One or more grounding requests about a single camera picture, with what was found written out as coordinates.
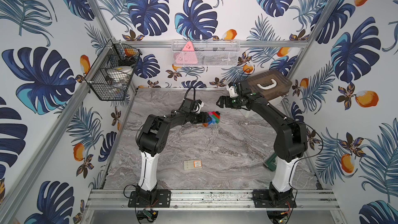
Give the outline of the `green long lego brick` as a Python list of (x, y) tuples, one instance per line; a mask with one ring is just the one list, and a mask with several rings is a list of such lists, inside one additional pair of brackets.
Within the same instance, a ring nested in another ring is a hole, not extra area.
[(217, 122), (217, 123), (220, 122), (220, 118), (218, 115), (212, 115), (212, 118), (215, 120), (215, 122)]

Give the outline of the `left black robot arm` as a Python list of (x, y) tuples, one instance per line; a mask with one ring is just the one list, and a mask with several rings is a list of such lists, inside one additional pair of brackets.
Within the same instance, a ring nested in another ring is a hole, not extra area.
[(142, 156), (138, 190), (153, 192), (157, 187), (157, 167), (160, 153), (165, 149), (170, 130), (187, 123), (203, 124), (209, 114), (202, 111), (201, 100), (183, 100), (177, 110), (168, 115), (149, 115), (136, 139)]

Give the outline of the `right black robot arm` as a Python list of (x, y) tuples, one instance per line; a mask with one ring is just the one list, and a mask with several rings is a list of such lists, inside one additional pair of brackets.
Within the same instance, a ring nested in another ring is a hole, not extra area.
[(275, 130), (277, 166), (269, 188), (280, 193), (289, 191), (296, 165), (308, 149), (306, 125), (284, 115), (261, 93), (252, 91), (246, 81), (229, 83), (227, 91), (229, 95), (221, 96), (217, 106), (253, 111)]

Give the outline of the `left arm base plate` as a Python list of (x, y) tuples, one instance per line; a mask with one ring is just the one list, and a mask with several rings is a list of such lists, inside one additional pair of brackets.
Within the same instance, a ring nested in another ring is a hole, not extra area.
[(130, 208), (169, 208), (171, 191), (154, 189), (153, 191), (138, 190), (131, 192), (128, 207)]

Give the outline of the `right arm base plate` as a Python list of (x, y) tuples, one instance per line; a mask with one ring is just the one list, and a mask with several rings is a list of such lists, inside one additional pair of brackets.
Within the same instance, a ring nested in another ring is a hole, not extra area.
[(254, 190), (252, 198), (255, 208), (294, 208), (296, 207), (293, 189), (278, 192), (274, 189)]

